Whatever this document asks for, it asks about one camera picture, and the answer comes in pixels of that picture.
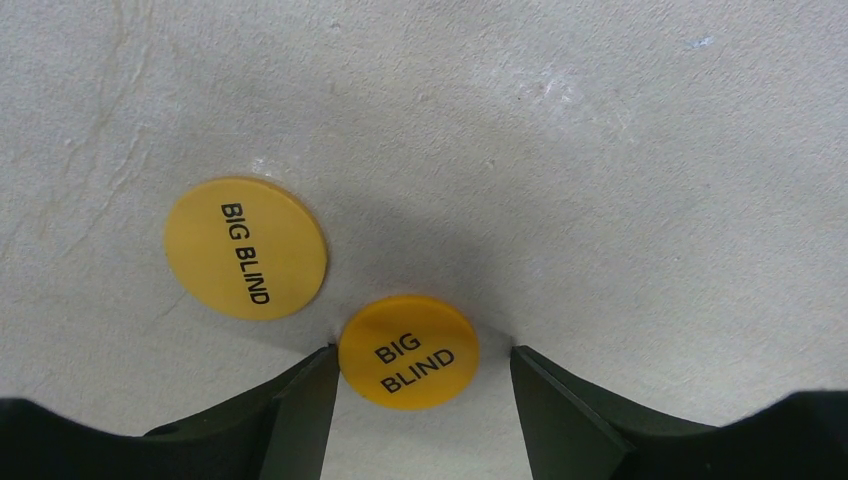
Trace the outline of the yellow big blind button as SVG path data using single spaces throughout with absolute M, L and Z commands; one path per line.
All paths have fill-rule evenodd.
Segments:
M 223 177 L 174 204 L 164 252 L 178 282 L 202 304 L 252 321 L 298 312 L 324 283 L 329 250 L 316 217 L 266 180 Z

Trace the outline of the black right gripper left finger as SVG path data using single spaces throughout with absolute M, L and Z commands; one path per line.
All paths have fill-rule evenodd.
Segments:
M 77 423 L 23 398 L 1 401 L 4 479 L 318 479 L 336 401 L 337 348 L 142 436 Z

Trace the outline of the orange small blind button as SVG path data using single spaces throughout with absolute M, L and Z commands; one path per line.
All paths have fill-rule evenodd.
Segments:
M 398 295 L 368 304 L 338 342 L 342 376 L 363 398 L 398 410 L 451 401 L 473 381 L 481 362 L 470 320 L 429 296 Z

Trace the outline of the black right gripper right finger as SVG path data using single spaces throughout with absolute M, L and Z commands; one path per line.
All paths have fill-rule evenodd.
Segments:
M 515 346 L 510 373 L 535 479 L 844 479 L 847 394 L 801 391 L 725 426 L 673 417 Z

